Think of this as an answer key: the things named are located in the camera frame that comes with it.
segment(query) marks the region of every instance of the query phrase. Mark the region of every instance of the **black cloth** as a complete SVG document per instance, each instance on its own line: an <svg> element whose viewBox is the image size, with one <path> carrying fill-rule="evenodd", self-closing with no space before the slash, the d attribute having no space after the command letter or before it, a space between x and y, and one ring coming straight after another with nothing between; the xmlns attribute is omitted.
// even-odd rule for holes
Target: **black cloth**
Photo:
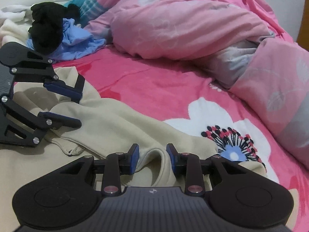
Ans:
<svg viewBox="0 0 309 232"><path fill-rule="evenodd" d="M35 51L49 55L61 44L63 39L63 18L80 20L79 7L68 7L53 2L35 4L31 7L34 22L29 29Z"/></svg>

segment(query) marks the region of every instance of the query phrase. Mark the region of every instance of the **bed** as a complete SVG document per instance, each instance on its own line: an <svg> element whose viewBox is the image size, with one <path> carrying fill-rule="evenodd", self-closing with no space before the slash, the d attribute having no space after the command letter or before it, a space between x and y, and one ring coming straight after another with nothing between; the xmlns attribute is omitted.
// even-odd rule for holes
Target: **bed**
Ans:
<svg viewBox="0 0 309 232"><path fill-rule="evenodd" d="M53 1L64 3L67 0ZM243 147L241 153L220 147L218 141L219 152L231 160L263 163L268 178L290 190L294 197L296 209L293 211L294 219L289 221L290 227L294 232L308 231L309 171L276 142L247 103L220 86L201 67L192 65L190 61L132 57L120 53L113 45L74 61L57 63L54 67L69 66L75 66L102 98L121 101L189 135L209 138L207 134L213 128L220 131L231 128L242 137L252 139L253 144ZM6 216L0 215L1 232L12 231L16 226L17 221L9 206L13 193L19 187L75 159L61 151L52 151L49 146L37 151L0 149L0 163L17 163L12 165L11 172L7 172L8 176L14 178L14 174L19 174L20 179L18 183L13 181L11 186L8 184L0 188L0 193L3 191L1 196L7 196L0 199L0 206L9 210ZM48 162L50 156L57 158L52 165ZM18 165L18 161L23 161L23 164Z"/></svg>

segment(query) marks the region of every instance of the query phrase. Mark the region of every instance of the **pink blanket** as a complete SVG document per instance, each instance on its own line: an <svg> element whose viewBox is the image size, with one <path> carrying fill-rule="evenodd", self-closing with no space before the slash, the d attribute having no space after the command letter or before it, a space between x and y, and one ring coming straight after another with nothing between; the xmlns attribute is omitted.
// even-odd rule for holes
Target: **pink blanket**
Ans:
<svg viewBox="0 0 309 232"><path fill-rule="evenodd" d="M256 14L212 0L120 0L85 29L145 59L193 60L272 35Z"/></svg>
<svg viewBox="0 0 309 232"><path fill-rule="evenodd" d="M297 44L265 39L230 91L309 169L309 52Z"/></svg>

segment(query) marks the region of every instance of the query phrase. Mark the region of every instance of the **silver rivet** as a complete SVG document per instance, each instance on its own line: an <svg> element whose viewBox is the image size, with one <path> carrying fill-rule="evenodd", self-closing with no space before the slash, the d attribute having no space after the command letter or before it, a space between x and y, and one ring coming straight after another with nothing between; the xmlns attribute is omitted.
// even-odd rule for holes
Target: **silver rivet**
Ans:
<svg viewBox="0 0 309 232"><path fill-rule="evenodd" d="M3 103L7 102L7 96L3 96L3 97L1 98L1 101L2 101Z"/></svg>
<svg viewBox="0 0 309 232"><path fill-rule="evenodd" d="M188 191L191 193L200 193L203 191L203 188L201 186L197 186L197 185L192 185L190 187L188 187Z"/></svg>
<svg viewBox="0 0 309 232"><path fill-rule="evenodd" d="M40 143L39 138L38 138L38 137L34 137L34 138L33 138L33 143L34 143L34 144Z"/></svg>
<svg viewBox="0 0 309 232"><path fill-rule="evenodd" d="M114 194L118 191L118 187L116 186L107 186L103 189L103 191L107 194Z"/></svg>
<svg viewBox="0 0 309 232"><path fill-rule="evenodd" d="M48 119L48 120L46 120L46 124L48 124L48 125L52 125L52 124L53 124L53 122L52 122L52 120L51 120L51 119Z"/></svg>

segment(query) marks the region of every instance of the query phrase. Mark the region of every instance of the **circular pad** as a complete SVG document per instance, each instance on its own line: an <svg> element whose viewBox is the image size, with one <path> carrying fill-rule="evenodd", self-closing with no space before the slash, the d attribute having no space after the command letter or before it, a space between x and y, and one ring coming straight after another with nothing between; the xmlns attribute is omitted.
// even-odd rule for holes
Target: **circular pad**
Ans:
<svg viewBox="0 0 309 232"><path fill-rule="evenodd" d="M209 203L226 221L253 229L286 224L294 206L288 190L255 173L224 176Z"/></svg>
<svg viewBox="0 0 309 232"><path fill-rule="evenodd" d="M34 195L34 200L43 207L55 208L70 200L70 192L62 187L46 187Z"/></svg>
<svg viewBox="0 0 309 232"><path fill-rule="evenodd" d="M259 187L243 187L236 192L238 201L248 207L263 207L271 202L271 194Z"/></svg>
<svg viewBox="0 0 309 232"><path fill-rule="evenodd" d="M12 206L21 225L56 230L91 216L99 203L92 186L69 174L42 177L20 188Z"/></svg>

